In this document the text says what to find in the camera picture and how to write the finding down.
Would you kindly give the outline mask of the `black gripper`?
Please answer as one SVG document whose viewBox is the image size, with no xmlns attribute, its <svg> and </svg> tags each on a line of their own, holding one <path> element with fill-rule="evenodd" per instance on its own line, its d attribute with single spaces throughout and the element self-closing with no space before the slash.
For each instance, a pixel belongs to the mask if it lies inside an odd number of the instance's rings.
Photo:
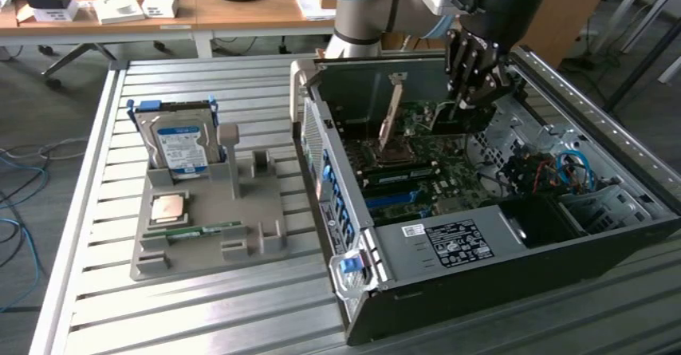
<svg viewBox="0 0 681 355">
<path fill-rule="evenodd" d="M 482 108 L 514 90 L 508 51 L 524 36 L 542 0 L 465 3 L 461 28 L 447 32 L 447 98 L 463 109 Z"/>
</svg>

